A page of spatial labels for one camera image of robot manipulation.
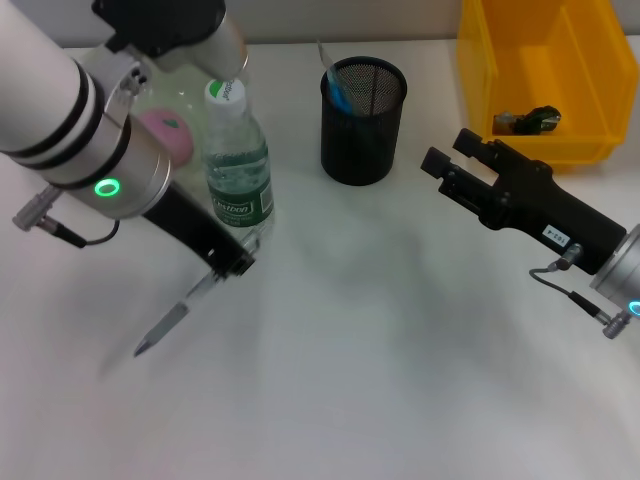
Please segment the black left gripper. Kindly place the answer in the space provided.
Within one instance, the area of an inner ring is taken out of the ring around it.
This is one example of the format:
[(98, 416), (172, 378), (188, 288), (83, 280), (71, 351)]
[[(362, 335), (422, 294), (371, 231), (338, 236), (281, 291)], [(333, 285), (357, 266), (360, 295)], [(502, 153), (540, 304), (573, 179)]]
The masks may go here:
[(241, 276), (255, 262), (256, 241), (236, 241), (179, 185), (170, 185), (143, 217), (188, 247), (218, 278)]

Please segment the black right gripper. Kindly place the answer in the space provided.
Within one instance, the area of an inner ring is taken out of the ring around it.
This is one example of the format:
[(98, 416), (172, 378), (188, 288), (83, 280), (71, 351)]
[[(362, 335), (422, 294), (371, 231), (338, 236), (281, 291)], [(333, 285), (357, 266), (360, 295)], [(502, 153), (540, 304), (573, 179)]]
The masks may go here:
[(442, 181), (442, 195), (474, 213), (486, 227), (519, 230), (559, 255), (579, 244), (583, 253), (576, 266), (589, 275), (604, 266), (625, 238), (623, 226), (563, 190), (543, 162), (530, 160), (500, 140), (484, 142), (466, 128), (453, 149), (498, 174), (492, 189), (434, 147), (421, 169)]

